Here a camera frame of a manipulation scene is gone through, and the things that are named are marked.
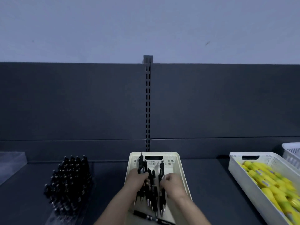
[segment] person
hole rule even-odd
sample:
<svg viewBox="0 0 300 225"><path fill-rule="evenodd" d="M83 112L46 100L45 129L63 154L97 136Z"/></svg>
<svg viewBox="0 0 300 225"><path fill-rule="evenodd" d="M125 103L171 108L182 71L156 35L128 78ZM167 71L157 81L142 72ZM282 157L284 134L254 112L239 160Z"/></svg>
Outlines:
<svg viewBox="0 0 300 225"><path fill-rule="evenodd" d="M138 174L137 169L132 169L123 188L110 201L94 225L123 225L129 207L148 175L148 172ZM179 175L175 173L165 175L160 182L160 187L166 190L168 198L175 202L189 225L211 225L200 209L188 197Z"/></svg>

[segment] basket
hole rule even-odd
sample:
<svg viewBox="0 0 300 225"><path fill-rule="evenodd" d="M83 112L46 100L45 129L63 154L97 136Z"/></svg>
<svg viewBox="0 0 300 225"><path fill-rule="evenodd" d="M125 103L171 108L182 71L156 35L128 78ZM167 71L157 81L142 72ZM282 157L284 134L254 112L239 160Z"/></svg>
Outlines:
<svg viewBox="0 0 300 225"><path fill-rule="evenodd" d="M247 172L237 163L257 161L272 167L275 172L280 172L290 179L297 191L300 191L300 172L279 155L273 152L231 152L229 171L249 197L258 212L268 225L288 225L280 211L264 195L261 189L251 180Z"/></svg>
<svg viewBox="0 0 300 225"><path fill-rule="evenodd" d="M300 142L284 143L281 146L284 149L282 157L300 170Z"/></svg>
<svg viewBox="0 0 300 225"><path fill-rule="evenodd" d="M139 156L143 153L144 159L147 161L148 168L150 170L155 170L156 173L156 186L158 185L158 174L159 174L159 164L161 161L164 163L164 171L165 174L168 173L176 173L181 176L183 185L185 187L187 195L192 199L190 195L190 191L188 188L188 184L185 179L185 174L183 172L182 164L180 161L179 154L177 152L132 152L129 155L129 162L127 166L127 173L126 173L126 178L133 168L138 167L139 163ZM137 210L140 212L144 212L148 215L155 216L155 213L150 210L150 208L147 206L147 203L145 201L141 202L139 199L137 200L135 206L133 207L133 204L130 207L131 210ZM181 224L187 224L186 220L184 219L182 213L176 208L175 203L168 199L166 197L166 212L164 213L163 217L161 218L163 220L175 223L176 225L181 225ZM149 224L153 225L153 222L147 221L144 219L141 219L137 216L134 216L130 212L127 214L127 218L125 221L125 224L127 225L144 225L144 224Z"/></svg>

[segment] stack of pens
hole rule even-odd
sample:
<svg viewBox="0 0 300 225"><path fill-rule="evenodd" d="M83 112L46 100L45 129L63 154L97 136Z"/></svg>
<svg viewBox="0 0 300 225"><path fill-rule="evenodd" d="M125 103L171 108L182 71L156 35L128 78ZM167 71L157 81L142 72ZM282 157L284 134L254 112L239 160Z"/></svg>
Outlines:
<svg viewBox="0 0 300 225"><path fill-rule="evenodd" d="M162 180L164 176L164 163L163 161L159 165L160 173L158 175L158 183L160 184L160 181ZM155 213L157 217L158 213L158 203L159 203L159 210L160 210L160 216L163 217L163 214L166 211L166 192L164 189L160 189L155 184L155 171L151 171L147 167L147 161L144 160L143 154L139 157L139 167L138 167L138 173L145 173L148 172L149 176L148 179L145 180L144 185L142 188L137 192L137 197L134 201L134 206L137 201L137 198L140 197L141 201L146 199L147 205L152 209L152 212Z"/></svg>
<svg viewBox="0 0 300 225"><path fill-rule="evenodd" d="M50 184L45 185L44 195L50 200L55 215L60 220L76 217L83 199L93 184L87 157L80 159L66 156L58 170L53 170Z"/></svg>

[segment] wall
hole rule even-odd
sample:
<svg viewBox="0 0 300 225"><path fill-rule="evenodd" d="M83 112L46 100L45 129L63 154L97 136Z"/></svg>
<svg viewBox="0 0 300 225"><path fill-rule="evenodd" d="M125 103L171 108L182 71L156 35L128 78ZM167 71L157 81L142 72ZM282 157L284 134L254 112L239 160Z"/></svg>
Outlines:
<svg viewBox="0 0 300 225"><path fill-rule="evenodd" d="M0 0L0 61L299 64L299 0Z"/></svg>

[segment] plastic bin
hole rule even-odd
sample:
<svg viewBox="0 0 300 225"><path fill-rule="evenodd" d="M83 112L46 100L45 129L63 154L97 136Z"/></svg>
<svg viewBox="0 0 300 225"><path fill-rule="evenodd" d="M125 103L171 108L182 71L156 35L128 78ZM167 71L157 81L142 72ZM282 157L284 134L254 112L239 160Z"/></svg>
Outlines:
<svg viewBox="0 0 300 225"><path fill-rule="evenodd" d="M282 157L300 170L300 142L284 143L281 146L284 149Z"/></svg>
<svg viewBox="0 0 300 225"><path fill-rule="evenodd" d="M25 152L0 152L0 185L27 164Z"/></svg>
<svg viewBox="0 0 300 225"><path fill-rule="evenodd" d="M188 184L185 179L185 174L183 172L182 164L180 161L180 156L177 152L146 152L146 151L145 152L144 151L132 152L129 155L129 162L128 162L128 166L127 166L126 178L127 178L127 175L129 174L130 170L138 167L139 156L141 155L141 153L143 153L144 159L147 161L148 168L150 170L155 170L156 186L159 186L158 185L159 164L161 163L161 161L163 161L165 175L168 173L179 174L182 178L183 185L185 187L187 195L190 197L190 199L192 199L189 188L188 188ZM133 207L133 204L132 204L130 208L132 210L137 210L140 212L147 213L148 215L155 216L155 213L153 213L152 210L150 210L150 208L147 206L147 202L145 200L143 202L141 202L139 198L138 198L135 206ZM166 197L166 212L164 213L164 215L161 219L175 223L176 225L187 224L182 213L176 208L175 203L172 200L168 199L167 197ZM127 224L127 225L146 225L146 224L153 225L153 222L141 219L137 216L134 216L130 212L128 212L125 224Z"/></svg>
<svg viewBox="0 0 300 225"><path fill-rule="evenodd" d="M261 189L251 180L247 172L237 163L245 161L263 162L276 172L290 179L297 191L300 191L300 172L279 155L273 152L231 152L229 171L249 197L268 225L283 225L288 223L277 208L264 195Z"/></svg>

